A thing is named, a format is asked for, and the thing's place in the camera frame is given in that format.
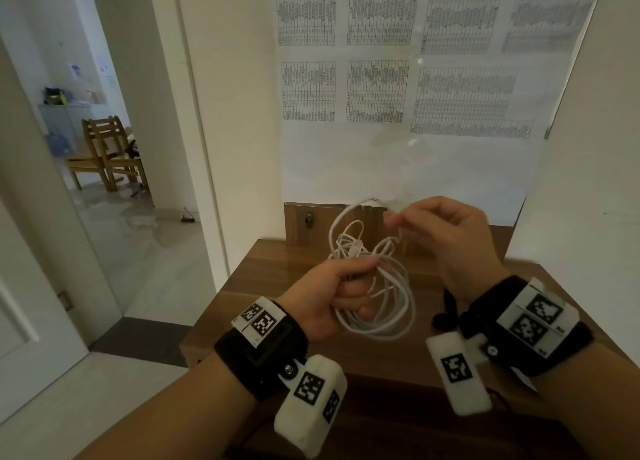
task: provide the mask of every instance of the wrist strap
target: wrist strap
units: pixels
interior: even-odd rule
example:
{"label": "wrist strap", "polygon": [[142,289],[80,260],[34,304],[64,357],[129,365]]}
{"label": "wrist strap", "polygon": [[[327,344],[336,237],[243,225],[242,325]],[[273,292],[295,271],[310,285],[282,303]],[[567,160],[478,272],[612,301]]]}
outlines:
{"label": "wrist strap", "polygon": [[460,316],[469,338],[483,333],[488,357],[535,376],[568,359],[593,341],[578,311],[546,291],[538,280],[510,276],[473,302]]}
{"label": "wrist strap", "polygon": [[280,305],[264,297],[236,317],[234,328],[214,349],[233,375],[258,401],[283,390],[278,374],[305,362],[308,339],[300,325]]}

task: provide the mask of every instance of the forearm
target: forearm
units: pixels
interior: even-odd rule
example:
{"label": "forearm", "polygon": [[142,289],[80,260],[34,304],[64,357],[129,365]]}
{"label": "forearm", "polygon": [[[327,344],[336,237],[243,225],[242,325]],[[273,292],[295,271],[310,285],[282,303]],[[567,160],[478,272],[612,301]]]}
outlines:
{"label": "forearm", "polygon": [[533,382],[592,458],[640,458],[640,369],[635,365],[593,343]]}
{"label": "forearm", "polygon": [[212,354],[112,426],[76,460],[215,459],[256,404]]}

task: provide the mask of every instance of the white door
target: white door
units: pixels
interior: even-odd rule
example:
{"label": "white door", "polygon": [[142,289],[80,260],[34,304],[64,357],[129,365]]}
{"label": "white door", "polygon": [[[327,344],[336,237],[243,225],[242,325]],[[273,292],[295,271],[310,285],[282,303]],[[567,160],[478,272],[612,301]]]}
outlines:
{"label": "white door", "polygon": [[0,200],[0,423],[87,353]]}

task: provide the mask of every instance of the black wristband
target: black wristband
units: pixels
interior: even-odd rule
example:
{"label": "black wristband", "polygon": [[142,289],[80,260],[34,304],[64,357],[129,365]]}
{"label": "black wristband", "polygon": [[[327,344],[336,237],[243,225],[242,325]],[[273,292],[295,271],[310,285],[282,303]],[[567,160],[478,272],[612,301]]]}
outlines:
{"label": "black wristband", "polygon": [[516,367],[524,375],[533,377],[587,347],[593,341],[593,332],[585,323],[578,322],[548,357],[540,356],[496,322],[526,286],[527,281],[519,276],[502,280],[471,303],[469,310],[460,316],[460,330],[466,338],[483,333],[488,340],[485,350],[493,346],[489,359],[504,367]]}
{"label": "black wristband", "polygon": [[293,359],[304,364],[308,339],[300,325],[287,315],[265,337],[258,347],[252,346],[244,335],[231,329],[216,342],[214,349],[242,385],[258,401],[285,389],[278,377],[287,365],[295,367]]}

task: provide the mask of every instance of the tiled floor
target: tiled floor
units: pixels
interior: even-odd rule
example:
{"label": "tiled floor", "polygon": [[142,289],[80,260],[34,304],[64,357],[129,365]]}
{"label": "tiled floor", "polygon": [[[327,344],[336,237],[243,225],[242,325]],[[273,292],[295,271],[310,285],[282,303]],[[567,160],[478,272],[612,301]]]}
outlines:
{"label": "tiled floor", "polygon": [[186,371],[91,352],[0,425],[0,458],[70,460]]}
{"label": "tiled floor", "polygon": [[193,325],[215,295],[200,224],[156,219],[148,194],[131,197],[137,185],[109,193],[97,174],[79,173],[80,191],[60,170],[125,314]]}

